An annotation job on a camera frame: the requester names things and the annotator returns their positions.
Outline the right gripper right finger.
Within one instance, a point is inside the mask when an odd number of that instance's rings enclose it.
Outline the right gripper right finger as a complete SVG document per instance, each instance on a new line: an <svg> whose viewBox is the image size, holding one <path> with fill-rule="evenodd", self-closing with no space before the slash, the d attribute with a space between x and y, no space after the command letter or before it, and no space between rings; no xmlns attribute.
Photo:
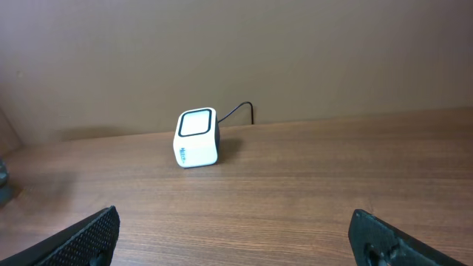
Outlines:
<svg viewBox="0 0 473 266"><path fill-rule="evenodd" d="M465 266L362 209L353 212L348 238L358 266Z"/></svg>

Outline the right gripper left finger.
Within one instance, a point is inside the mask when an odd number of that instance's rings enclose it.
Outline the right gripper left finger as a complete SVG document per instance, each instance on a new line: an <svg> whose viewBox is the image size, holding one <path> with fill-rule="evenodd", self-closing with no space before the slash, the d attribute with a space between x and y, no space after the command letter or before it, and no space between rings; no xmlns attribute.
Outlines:
<svg viewBox="0 0 473 266"><path fill-rule="evenodd" d="M115 206L1 260L1 266L110 266L120 230Z"/></svg>

